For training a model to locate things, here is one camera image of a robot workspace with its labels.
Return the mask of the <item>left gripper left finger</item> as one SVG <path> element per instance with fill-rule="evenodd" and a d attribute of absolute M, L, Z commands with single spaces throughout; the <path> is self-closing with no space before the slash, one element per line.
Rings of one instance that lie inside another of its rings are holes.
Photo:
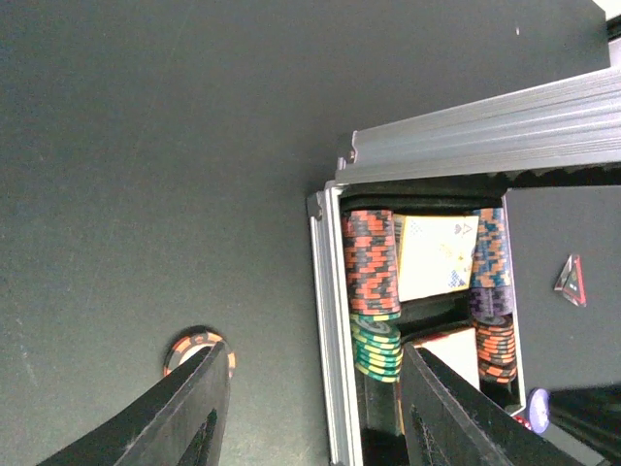
<path fill-rule="evenodd" d="M 217 465 L 230 400 L 224 343 L 203 348 L 44 465 Z"/>

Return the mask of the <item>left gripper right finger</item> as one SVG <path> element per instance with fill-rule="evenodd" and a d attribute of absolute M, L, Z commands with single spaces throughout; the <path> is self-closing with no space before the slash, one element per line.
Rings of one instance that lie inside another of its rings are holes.
<path fill-rule="evenodd" d="M 577 465 L 427 349 L 407 347 L 401 400 L 411 465 Z"/>

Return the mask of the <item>red orange card deck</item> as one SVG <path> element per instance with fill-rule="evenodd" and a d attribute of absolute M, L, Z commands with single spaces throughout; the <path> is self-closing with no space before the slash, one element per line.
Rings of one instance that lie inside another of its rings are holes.
<path fill-rule="evenodd" d="M 437 333 L 412 342 L 417 349 L 424 348 L 476 389 L 480 389 L 475 331 L 470 326 Z"/>

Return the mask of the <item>red die pair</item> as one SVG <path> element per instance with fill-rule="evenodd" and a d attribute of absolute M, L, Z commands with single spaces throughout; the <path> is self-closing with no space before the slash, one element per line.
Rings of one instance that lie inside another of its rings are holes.
<path fill-rule="evenodd" d="M 532 426 L 530 422 L 523 416 L 514 416 L 513 419 L 523 425 L 526 429 L 532 430 Z"/>

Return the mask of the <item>blue gold card deck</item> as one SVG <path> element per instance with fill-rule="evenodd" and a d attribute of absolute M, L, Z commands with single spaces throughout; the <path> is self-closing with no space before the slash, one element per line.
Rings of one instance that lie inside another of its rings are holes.
<path fill-rule="evenodd" d="M 402 302 L 470 287 L 478 216 L 395 215 Z"/>

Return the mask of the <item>aluminium poker case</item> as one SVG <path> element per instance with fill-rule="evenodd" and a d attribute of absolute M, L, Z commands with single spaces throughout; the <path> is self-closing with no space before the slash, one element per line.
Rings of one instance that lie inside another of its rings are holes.
<path fill-rule="evenodd" d="M 334 465 L 411 465 L 401 376 L 379 383 L 354 367 L 342 215 L 474 216 L 503 208 L 517 376 L 479 379 L 511 417 L 549 392 L 550 424 L 620 461 L 620 72 L 616 68 L 355 132 L 336 177 L 308 202 Z M 553 290 L 579 254 L 587 306 Z M 419 338 L 474 328 L 469 287 L 402 302 L 403 352 Z"/>

